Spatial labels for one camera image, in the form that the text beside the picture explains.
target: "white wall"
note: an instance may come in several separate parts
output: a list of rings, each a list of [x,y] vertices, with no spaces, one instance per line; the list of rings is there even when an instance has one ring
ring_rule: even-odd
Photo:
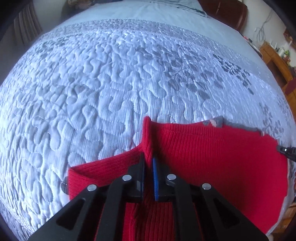
[[[254,30],[255,28],[260,28],[264,21],[267,19],[267,16],[271,8],[263,0],[243,0],[243,3],[248,7],[248,15],[245,22],[244,30],[242,34],[253,40],[253,43],[256,43],[256,35]],[[277,46],[281,47],[287,43],[283,35],[286,29],[285,24],[278,17],[278,15],[273,11],[271,20],[264,25],[264,32],[266,36],[266,41],[272,39],[274,46],[277,42]],[[296,51],[293,48],[289,49],[291,52],[291,66],[296,66]]]
[[[36,15],[43,32],[61,23],[62,9],[67,0],[33,0]]]

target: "red knit fabric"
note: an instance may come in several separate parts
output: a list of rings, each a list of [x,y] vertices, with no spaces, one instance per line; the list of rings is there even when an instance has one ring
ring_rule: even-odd
[[[159,124],[146,117],[139,146],[69,170],[69,195],[73,199],[89,184],[110,184],[144,152],[148,168],[157,156],[188,183],[212,184],[266,233],[277,222],[287,195],[287,159],[276,145],[276,140],[259,132],[200,123]],[[124,241],[174,240],[172,206],[153,201],[152,185],[151,171],[147,171],[144,201],[126,206]]]

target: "red sweater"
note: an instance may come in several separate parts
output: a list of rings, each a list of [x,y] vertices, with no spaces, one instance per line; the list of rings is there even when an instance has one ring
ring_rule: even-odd
[[[157,156],[186,182],[210,183],[266,233],[287,195],[287,159],[276,146],[276,140],[259,132],[202,123],[159,124],[146,117],[139,146],[69,170],[69,195],[73,199],[89,184],[110,184],[144,152],[148,168]],[[154,202],[151,171],[146,176],[144,201],[126,206],[123,240],[173,241],[172,205]]]

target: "silver screw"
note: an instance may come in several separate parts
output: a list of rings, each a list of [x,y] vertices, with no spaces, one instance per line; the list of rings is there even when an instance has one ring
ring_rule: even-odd
[[[175,174],[169,174],[169,175],[167,175],[167,179],[169,179],[169,180],[175,180],[177,177],[176,177],[176,175]]]
[[[131,180],[131,175],[124,175],[124,176],[122,177],[122,180],[124,180],[124,181],[129,181],[129,180]]]
[[[204,184],[202,185],[202,188],[205,189],[205,190],[210,190],[210,189],[212,188],[212,186],[211,186],[211,184],[209,184],[209,183],[204,183]]]
[[[87,190],[89,190],[90,192],[96,190],[96,185],[94,185],[94,184],[89,185],[87,187]]]

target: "white quilt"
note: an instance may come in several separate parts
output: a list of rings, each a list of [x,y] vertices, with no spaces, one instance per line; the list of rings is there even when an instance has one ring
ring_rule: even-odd
[[[0,87],[0,213],[20,240],[68,202],[69,167],[128,151],[142,121],[222,115],[285,146],[296,126],[267,68],[180,27],[100,20],[56,28]],[[294,197],[289,167],[288,196]]]

